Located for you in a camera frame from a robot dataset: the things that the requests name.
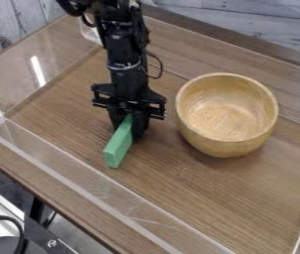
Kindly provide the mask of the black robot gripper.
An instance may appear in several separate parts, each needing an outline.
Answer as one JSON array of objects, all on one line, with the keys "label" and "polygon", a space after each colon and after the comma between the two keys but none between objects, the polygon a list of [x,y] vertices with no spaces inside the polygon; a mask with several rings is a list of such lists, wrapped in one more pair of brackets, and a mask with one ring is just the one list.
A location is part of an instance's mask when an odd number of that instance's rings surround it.
[{"label": "black robot gripper", "polygon": [[132,113],[132,135],[137,142],[149,128],[150,118],[165,119],[168,99],[149,86],[148,66],[110,64],[110,83],[95,83],[93,105],[106,108],[114,129]]}]

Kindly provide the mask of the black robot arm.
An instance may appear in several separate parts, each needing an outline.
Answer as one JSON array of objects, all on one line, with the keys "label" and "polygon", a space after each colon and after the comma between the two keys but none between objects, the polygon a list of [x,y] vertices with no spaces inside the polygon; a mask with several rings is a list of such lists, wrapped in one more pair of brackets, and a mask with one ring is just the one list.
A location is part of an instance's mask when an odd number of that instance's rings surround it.
[{"label": "black robot arm", "polygon": [[164,95],[150,88],[148,58],[158,57],[148,51],[150,31],[142,15],[141,0],[57,0],[69,15],[81,17],[95,28],[106,49],[110,83],[95,83],[93,105],[109,112],[114,128],[132,117],[132,137],[137,142],[149,129],[150,119],[165,119]]}]

